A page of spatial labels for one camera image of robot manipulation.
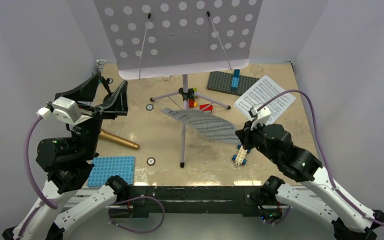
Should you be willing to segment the gold microphone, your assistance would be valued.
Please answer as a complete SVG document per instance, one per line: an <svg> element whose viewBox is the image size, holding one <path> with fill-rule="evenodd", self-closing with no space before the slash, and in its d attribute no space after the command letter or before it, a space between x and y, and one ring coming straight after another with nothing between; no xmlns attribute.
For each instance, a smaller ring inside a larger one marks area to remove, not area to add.
<svg viewBox="0 0 384 240"><path fill-rule="evenodd" d="M100 130L99 138L134 150L138 150L140 148L138 143L107 132L104 129Z"/></svg>

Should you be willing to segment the white sheet music pages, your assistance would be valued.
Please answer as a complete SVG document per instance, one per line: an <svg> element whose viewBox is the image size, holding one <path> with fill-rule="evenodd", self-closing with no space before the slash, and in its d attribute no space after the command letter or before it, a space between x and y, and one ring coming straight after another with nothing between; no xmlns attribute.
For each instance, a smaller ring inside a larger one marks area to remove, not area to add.
<svg viewBox="0 0 384 240"><path fill-rule="evenodd" d="M268 100L272 99L279 93L284 92L285 89L280 87L268 75L264 75L256 83L254 83L247 91L245 91L233 106L238 109L248 120L251 119L249 110L255 105L262 105ZM273 124L276 120L292 105L296 97L291 93L286 93L267 106L271 112L268 124Z"/></svg>

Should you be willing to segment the lilac music stand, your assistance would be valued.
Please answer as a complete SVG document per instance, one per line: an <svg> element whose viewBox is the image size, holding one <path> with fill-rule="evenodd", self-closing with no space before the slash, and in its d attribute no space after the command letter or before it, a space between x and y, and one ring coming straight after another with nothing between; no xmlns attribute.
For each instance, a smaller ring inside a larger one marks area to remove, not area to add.
<svg viewBox="0 0 384 240"><path fill-rule="evenodd" d="M96 0L100 21L125 80L180 75L187 109L189 74L249 64L260 0Z"/></svg>

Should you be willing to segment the black microphone stand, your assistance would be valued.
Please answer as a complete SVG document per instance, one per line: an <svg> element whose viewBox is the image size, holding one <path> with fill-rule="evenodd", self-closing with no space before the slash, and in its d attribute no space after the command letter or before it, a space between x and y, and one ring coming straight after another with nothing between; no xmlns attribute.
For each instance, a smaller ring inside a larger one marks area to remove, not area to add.
<svg viewBox="0 0 384 240"><path fill-rule="evenodd" d="M121 103L127 103L128 82L126 80L123 80L114 93L110 89L110 84L108 84L108 78L103 77L102 71L100 69L97 69L96 72L100 75L99 82L103 85L104 89L107 92L107 95L103 99L103 104L113 104L115 102L115 97L118 97Z"/></svg>

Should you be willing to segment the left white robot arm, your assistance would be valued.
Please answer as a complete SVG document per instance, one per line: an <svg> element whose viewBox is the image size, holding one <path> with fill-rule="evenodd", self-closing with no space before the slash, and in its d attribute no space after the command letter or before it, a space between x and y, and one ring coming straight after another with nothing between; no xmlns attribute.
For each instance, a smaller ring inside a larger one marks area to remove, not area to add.
<svg viewBox="0 0 384 240"><path fill-rule="evenodd" d="M98 193L80 205L64 210L66 203L81 189L98 156L97 145L104 120L114 120L128 113L128 82L122 81L103 103L91 106L99 85L108 86L100 72L74 89L56 93L54 100L37 112L39 121L53 117L65 123L69 137L46 138L37 146L36 163L47 174L43 189L33 178L29 162L30 137L24 141L24 167L37 201L17 226L3 231L5 240L65 240L87 217L115 202L129 199L129 186L120 176L110 177Z"/></svg>

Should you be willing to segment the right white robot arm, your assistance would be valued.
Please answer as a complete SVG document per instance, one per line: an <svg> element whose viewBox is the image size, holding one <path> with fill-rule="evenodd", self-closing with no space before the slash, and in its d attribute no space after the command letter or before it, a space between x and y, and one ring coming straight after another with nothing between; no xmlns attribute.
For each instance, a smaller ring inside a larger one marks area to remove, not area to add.
<svg viewBox="0 0 384 240"><path fill-rule="evenodd" d="M277 200L320 220L333 229L337 240L377 239L375 229L384 222L384 212L364 206L346 191L343 195L349 200L344 200L337 192L340 185L329 178L326 167L310 151L294 145L291 134L282 125L257 124L252 129L248 121L235 134L246 150L255 148L286 177L317 196L299 193L280 178L271 176L260 191L264 202L272 204Z"/></svg>

